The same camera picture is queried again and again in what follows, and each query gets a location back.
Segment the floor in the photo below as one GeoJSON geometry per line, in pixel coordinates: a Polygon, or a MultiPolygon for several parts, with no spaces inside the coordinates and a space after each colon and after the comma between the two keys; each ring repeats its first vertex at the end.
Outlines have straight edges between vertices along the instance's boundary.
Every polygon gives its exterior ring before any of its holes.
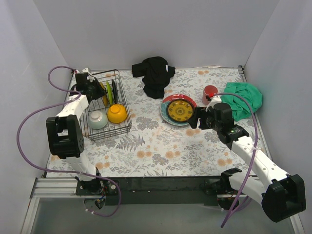
{"type": "MultiPolygon", "coordinates": [[[[117,139],[90,141],[85,138],[84,154],[102,176],[218,176],[233,167],[247,170],[248,165],[219,141],[216,132],[166,123],[159,111],[161,100],[146,96],[141,79],[133,78],[130,71],[121,71],[120,76],[132,118],[130,133],[117,139]]],[[[237,69],[176,69],[165,89],[165,97],[186,94],[198,106],[204,106],[203,87],[212,84],[222,92],[227,82],[242,82],[237,69]]],[[[254,138],[250,118],[237,124],[254,138]]],[[[261,141],[258,146],[265,151],[261,141]]],[[[50,156],[47,168],[71,170],[70,165],[57,156],[50,156]]],[[[74,175],[48,173],[47,177],[74,175]]]]}
{"type": "MultiPolygon", "coordinates": [[[[105,207],[109,213],[114,207],[105,207]]],[[[123,205],[111,218],[85,212],[82,199],[40,199],[33,225],[33,234],[293,234],[290,219],[274,223],[261,206],[252,202],[234,214],[223,229],[220,225],[226,212],[219,207],[200,204],[179,205],[123,205]]]]}

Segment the dish rack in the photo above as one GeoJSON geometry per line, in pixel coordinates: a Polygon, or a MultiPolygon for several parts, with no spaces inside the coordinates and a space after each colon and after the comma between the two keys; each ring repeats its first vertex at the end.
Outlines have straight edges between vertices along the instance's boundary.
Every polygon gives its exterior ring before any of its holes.
{"type": "Polygon", "coordinates": [[[107,125],[102,129],[95,130],[90,128],[88,125],[88,118],[91,112],[102,111],[107,115],[108,110],[110,108],[110,104],[108,104],[108,106],[105,107],[103,99],[100,97],[97,100],[93,100],[89,104],[88,108],[85,110],[85,112],[82,114],[82,117],[80,118],[80,127],[82,129],[82,134],[86,138],[95,141],[128,133],[131,129],[132,121],[119,71],[110,70],[105,72],[93,73],[93,75],[98,79],[99,82],[104,84],[106,90],[107,90],[106,82],[108,81],[110,86],[112,87],[112,80],[115,81],[118,92],[117,103],[123,105],[126,108],[127,118],[125,121],[121,123],[112,123],[108,121],[107,125]]]}

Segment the white bowl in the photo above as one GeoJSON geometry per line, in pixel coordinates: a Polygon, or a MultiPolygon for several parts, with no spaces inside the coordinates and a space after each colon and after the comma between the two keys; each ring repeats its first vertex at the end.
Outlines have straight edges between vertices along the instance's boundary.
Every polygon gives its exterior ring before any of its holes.
{"type": "Polygon", "coordinates": [[[89,115],[88,125],[95,130],[104,128],[108,123],[108,118],[102,111],[93,111],[89,115]]]}

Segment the white wall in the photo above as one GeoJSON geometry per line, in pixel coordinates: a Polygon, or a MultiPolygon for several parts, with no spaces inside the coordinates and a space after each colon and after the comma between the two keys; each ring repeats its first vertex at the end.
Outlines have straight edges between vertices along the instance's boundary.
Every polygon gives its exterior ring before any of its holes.
{"type": "Polygon", "coordinates": [[[69,65],[244,65],[278,0],[34,0],[69,65]]]}
{"type": "MultiPolygon", "coordinates": [[[[0,0],[0,233],[17,234],[27,211],[36,176],[21,158],[16,146],[16,131],[32,111],[64,100],[47,81],[56,65],[66,65],[56,43],[32,0],[0,0]]],[[[53,80],[65,88],[68,71],[55,72],[53,80]]],[[[22,147],[29,158],[45,166],[49,149],[45,120],[56,109],[34,116],[21,133],[22,147]]]]}
{"type": "Polygon", "coordinates": [[[272,158],[305,180],[312,232],[312,2],[281,0],[246,64],[247,80],[263,93],[261,126],[272,158]]]}

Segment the black plate with yellow pattern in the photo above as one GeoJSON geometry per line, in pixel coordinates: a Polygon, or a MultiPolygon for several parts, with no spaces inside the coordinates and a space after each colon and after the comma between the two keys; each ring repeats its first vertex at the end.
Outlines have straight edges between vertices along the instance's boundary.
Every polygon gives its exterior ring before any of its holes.
{"type": "Polygon", "coordinates": [[[188,121],[194,113],[194,106],[185,99],[172,100],[167,106],[167,115],[177,122],[188,121]]]}

